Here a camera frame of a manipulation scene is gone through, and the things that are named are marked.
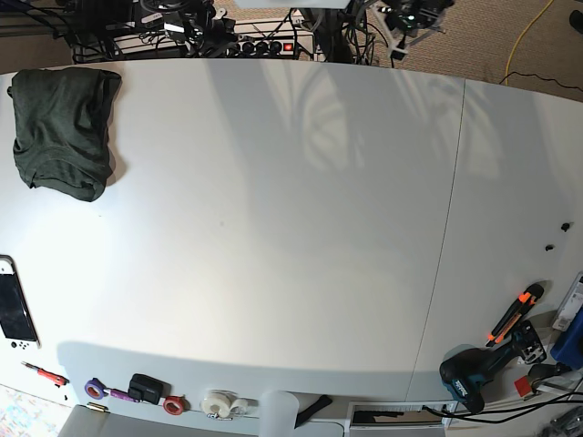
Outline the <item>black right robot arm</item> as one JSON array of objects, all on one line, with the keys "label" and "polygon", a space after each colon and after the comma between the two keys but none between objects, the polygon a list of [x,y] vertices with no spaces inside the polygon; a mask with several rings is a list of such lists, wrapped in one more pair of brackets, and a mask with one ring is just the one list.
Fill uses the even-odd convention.
[{"label": "black right robot arm", "polygon": [[138,3],[147,16],[161,19],[164,36],[184,46],[186,57],[221,57],[240,42],[234,30],[236,21],[228,18],[227,10],[217,8],[213,1]]}]

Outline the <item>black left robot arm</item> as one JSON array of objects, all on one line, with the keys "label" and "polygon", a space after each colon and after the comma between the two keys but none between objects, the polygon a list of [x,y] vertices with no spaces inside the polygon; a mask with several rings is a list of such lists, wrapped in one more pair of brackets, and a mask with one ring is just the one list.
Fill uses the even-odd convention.
[{"label": "black left robot arm", "polygon": [[398,29],[407,34],[419,29],[437,28],[445,17],[445,11],[454,4],[454,0],[384,1],[384,21],[391,31]]}]

